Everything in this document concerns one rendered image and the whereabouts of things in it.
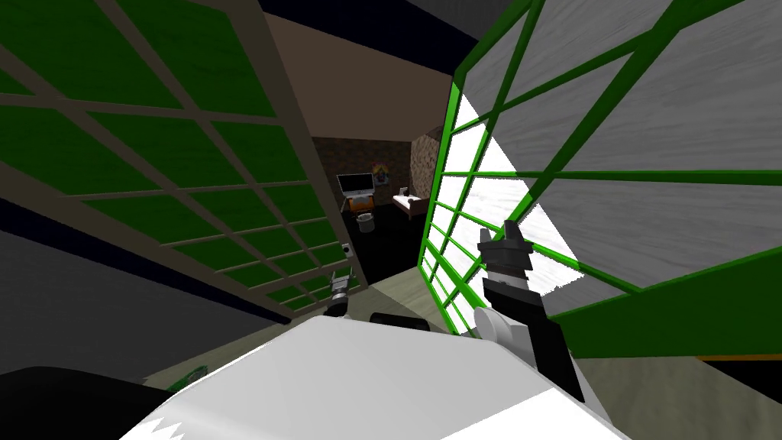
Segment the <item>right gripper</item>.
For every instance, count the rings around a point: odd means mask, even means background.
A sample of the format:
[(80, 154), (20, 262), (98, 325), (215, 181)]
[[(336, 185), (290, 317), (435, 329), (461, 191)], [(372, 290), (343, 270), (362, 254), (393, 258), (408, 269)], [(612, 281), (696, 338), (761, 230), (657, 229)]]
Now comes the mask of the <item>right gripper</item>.
[(477, 248), (486, 270), (509, 276), (525, 276), (533, 270), (530, 255), (532, 244), (522, 239), (519, 225), (512, 220), (504, 221), (504, 239), (493, 241), (493, 232), (488, 228), (480, 230), (480, 243)]

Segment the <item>brown bed with white mattress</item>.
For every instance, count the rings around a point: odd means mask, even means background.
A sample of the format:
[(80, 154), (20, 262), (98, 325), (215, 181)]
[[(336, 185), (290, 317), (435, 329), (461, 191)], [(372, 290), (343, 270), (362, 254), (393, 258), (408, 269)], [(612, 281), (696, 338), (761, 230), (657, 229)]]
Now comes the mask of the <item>brown bed with white mattress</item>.
[(429, 199), (420, 198), (410, 193), (408, 187), (399, 189), (399, 193), (393, 197), (393, 205), (408, 216), (409, 221), (417, 215), (428, 212)]

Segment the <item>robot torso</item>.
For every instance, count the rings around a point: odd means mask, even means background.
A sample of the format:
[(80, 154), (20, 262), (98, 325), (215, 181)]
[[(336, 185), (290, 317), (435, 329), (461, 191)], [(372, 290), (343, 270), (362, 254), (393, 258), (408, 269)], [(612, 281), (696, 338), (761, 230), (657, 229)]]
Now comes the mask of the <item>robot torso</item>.
[(492, 341), (323, 315), (170, 397), (121, 440), (630, 440)]

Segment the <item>green framed glass door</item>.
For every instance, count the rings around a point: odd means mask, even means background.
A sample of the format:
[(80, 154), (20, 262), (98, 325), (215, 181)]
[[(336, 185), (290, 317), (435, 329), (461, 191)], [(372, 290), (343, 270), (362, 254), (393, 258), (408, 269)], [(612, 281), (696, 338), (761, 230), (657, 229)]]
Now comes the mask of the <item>green framed glass door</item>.
[(782, 358), (782, 0), (514, 0), (455, 73), (418, 269), (448, 331), (480, 231), (581, 358)]

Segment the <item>brown framed green panel door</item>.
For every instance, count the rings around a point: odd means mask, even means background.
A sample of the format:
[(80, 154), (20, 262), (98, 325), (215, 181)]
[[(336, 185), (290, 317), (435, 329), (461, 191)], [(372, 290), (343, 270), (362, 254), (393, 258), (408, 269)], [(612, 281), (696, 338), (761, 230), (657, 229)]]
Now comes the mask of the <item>brown framed green panel door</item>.
[(0, 198), (277, 322), (367, 286), (258, 0), (0, 0)]

